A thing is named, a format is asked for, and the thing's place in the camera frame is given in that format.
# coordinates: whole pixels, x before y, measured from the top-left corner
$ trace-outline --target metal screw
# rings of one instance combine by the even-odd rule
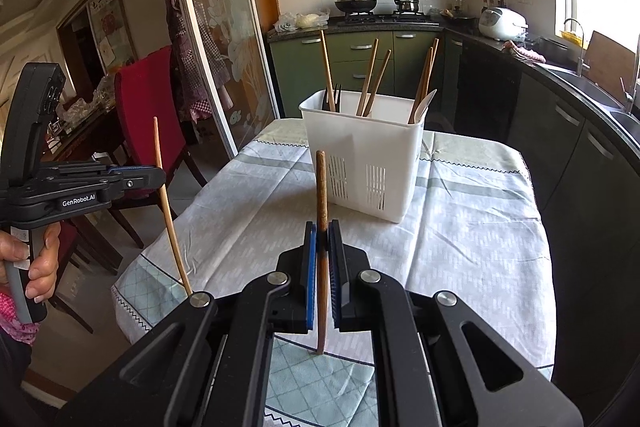
[[[375,270],[362,270],[360,272],[360,278],[364,282],[376,283],[380,281],[380,274]]]
[[[189,304],[194,308],[204,308],[204,306],[209,306],[210,302],[211,297],[204,292],[197,292],[189,297]]]
[[[436,299],[443,306],[453,306],[458,302],[458,298],[451,292],[440,292],[436,295]]]
[[[269,284],[273,284],[274,286],[280,286],[289,280],[289,276],[287,276],[284,272],[271,272],[267,276],[267,281]]]

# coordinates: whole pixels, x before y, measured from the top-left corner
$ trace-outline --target sink basin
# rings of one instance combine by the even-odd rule
[[[611,116],[636,143],[640,144],[640,122],[636,118],[626,112],[612,112]]]
[[[618,102],[618,100],[613,98],[606,91],[593,84],[593,82],[591,82],[588,78],[585,78],[584,76],[578,76],[573,71],[563,70],[554,66],[546,66],[544,64],[540,64],[540,66],[549,71],[549,73],[562,78],[565,82],[568,82],[569,84],[574,86],[575,89],[588,96],[594,102],[597,102],[600,105],[604,105],[609,108],[622,109],[622,104]]]

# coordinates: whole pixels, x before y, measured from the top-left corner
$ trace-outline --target wooden cutting board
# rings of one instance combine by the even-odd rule
[[[635,60],[636,56],[632,51],[601,33],[593,32],[584,54],[584,61],[591,69],[583,74],[620,103],[625,104],[626,98],[622,92],[620,77],[625,81],[625,88],[629,92]]]

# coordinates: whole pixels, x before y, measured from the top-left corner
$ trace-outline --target drawer handle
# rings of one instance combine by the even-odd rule
[[[564,118],[567,122],[573,125],[580,125],[580,122],[578,120],[575,120],[574,117],[564,111],[559,105],[556,105],[556,113],[562,116],[562,118]]]
[[[602,154],[605,158],[607,158],[609,160],[613,159],[613,155],[609,151],[607,151],[602,145],[600,145],[600,142],[598,142],[598,140],[596,140],[596,138],[593,136],[593,134],[588,132],[587,133],[587,138],[593,144],[593,146],[598,150],[598,152],[600,154]]]

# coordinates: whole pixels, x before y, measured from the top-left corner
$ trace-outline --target rice cooker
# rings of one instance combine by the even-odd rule
[[[522,15],[506,8],[488,8],[478,21],[482,35],[497,41],[517,39],[527,28],[527,21]]]

